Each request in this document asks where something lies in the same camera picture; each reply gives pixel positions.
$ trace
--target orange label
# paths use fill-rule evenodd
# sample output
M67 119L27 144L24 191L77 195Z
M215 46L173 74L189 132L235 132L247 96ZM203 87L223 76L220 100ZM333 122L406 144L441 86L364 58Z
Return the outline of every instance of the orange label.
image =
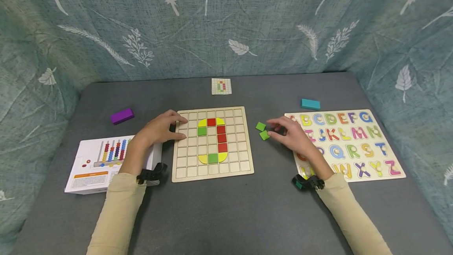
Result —
M92 174L77 174L77 175L74 175L74 178L92 177L92 176L105 175L105 174L109 174L109 172L93 172Z

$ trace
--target gray tabletop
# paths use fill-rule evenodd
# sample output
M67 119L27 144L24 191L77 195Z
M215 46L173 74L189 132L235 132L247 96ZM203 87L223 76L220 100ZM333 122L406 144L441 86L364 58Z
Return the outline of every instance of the gray tabletop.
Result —
M302 97L320 100L323 111L373 110L349 73L234 77L232 89L232 95L211 95L210 78L87 87L13 254L86 252L105 193L63 193L81 140L133 135L167 109L245 106L252 128L257 121L304 111L299 107ZM111 114L129 107L135 118L117 126L110 123ZM160 186L147 188L129 252L351 254L316 193L302 193L292 185L297 173L292 152L271 139L263 142L257 132L250 132L250 145L254 174L172 183L173 142L164 144L162 160L169 173ZM401 165L407 178L351 183L352 192L395 255L453 254L411 173Z

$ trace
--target red square tile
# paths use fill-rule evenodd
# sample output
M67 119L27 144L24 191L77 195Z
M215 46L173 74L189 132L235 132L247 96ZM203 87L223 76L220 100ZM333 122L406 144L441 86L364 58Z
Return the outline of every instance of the red square tile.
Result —
M225 126L217 126L217 134L225 134Z
M215 126L215 118L208 118L208 126Z
M219 144L219 153L224 153L224 152L228 151L228 148L226 145L227 145L227 143Z
M219 143L225 143L227 141L227 136L225 134L217 135L217 141Z

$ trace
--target yellow semicircle tile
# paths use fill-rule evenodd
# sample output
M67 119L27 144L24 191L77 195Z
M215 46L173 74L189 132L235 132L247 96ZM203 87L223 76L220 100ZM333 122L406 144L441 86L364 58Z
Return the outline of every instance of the yellow semicircle tile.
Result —
M224 126L225 125L225 122L221 118L217 117L215 120L217 121L217 125L218 126Z
M206 126L206 124L207 124L207 123L206 123L206 119L200 120L200 122L199 122L199 127Z
M199 156L199 160L200 160L201 163L208 164L208 156L207 155Z
M227 158L228 153L219 153L219 163L223 162Z

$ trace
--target green square tile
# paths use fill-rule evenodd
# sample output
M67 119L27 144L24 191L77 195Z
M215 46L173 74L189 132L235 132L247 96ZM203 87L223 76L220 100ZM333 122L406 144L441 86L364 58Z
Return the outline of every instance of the green square tile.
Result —
M218 156L216 153L208 155L208 163L218 163Z
M263 131L266 128L266 124L258 122L258 124L255 127L256 129Z
M206 127L199 127L199 136L206 136L208 135L208 129Z
M260 136L261 136L261 139L263 139L263 141L267 140L270 138L270 136L267 134L267 131L264 130L263 132L260 133Z

